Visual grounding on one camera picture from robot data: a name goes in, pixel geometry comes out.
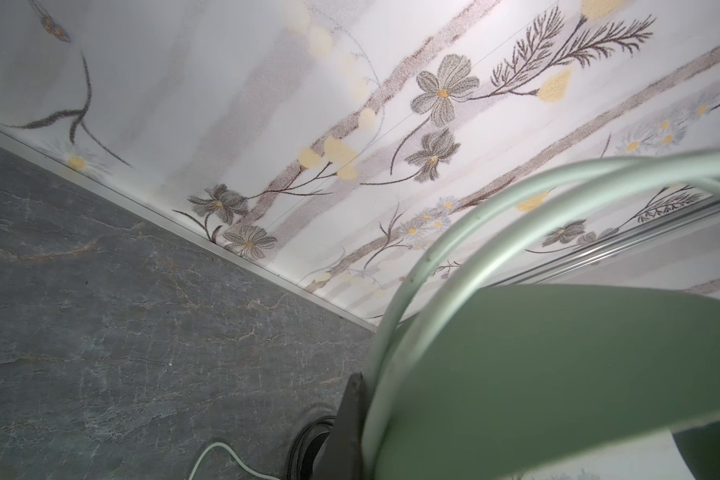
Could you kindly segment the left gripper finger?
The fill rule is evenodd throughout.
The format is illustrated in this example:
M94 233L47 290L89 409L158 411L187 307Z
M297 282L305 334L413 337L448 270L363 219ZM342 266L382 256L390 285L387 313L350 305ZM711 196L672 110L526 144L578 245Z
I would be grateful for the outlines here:
M361 373L349 377L334 426L322 456L313 470L313 479L361 480L363 459L361 438L367 415L367 387Z

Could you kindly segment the green white headphones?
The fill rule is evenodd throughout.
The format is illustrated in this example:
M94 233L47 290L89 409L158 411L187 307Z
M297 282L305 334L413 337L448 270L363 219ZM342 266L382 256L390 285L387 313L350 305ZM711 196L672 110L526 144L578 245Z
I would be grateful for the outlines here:
M366 367L368 479L500 479L720 421L720 300L488 278L555 227L652 188L720 198L720 150L559 167L451 227L398 289Z

